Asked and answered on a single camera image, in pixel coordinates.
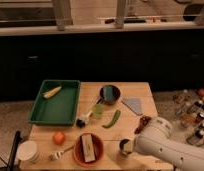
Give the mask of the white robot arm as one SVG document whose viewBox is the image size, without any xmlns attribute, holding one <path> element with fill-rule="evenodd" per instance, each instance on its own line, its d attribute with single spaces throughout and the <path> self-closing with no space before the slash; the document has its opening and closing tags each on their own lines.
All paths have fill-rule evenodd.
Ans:
<svg viewBox="0 0 204 171">
<path fill-rule="evenodd" d="M 162 118 L 152 118 L 134 139 L 134 150 L 168 162 L 183 171 L 204 171 L 204 148 L 170 139 L 171 123 Z"/>
</svg>

